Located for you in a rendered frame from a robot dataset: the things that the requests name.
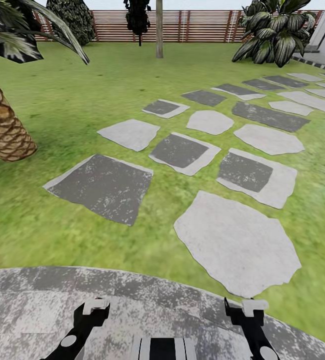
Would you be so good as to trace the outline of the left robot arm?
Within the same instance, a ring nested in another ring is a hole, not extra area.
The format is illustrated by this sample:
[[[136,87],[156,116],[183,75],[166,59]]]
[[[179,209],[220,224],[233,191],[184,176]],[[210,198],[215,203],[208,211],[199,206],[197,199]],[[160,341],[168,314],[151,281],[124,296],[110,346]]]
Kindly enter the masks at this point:
[[[91,298],[74,312],[74,328],[60,341],[59,346],[43,360],[83,360],[85,343],[93,327],[101,327],[108,319],[109,299]]]

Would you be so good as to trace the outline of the robot trunk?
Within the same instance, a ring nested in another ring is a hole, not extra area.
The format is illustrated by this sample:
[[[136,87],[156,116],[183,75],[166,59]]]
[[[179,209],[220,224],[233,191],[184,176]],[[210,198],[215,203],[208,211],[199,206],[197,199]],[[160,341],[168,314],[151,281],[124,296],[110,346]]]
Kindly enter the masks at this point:
[[[135,338],[128,360],[197,360],[190,338]]]

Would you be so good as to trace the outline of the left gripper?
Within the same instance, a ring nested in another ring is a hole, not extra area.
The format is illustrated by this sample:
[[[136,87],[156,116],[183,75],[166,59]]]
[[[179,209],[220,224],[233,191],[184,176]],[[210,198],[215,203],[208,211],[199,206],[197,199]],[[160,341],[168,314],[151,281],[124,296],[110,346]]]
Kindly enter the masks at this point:
[[[83,315],[84,303],[74,312],[74,327],[78,324],[86,324],[89,327],[89,334],[93,327],[101,327],[105,319],[108,319],[110,304],[106,308],[94,308],[89,315]]]

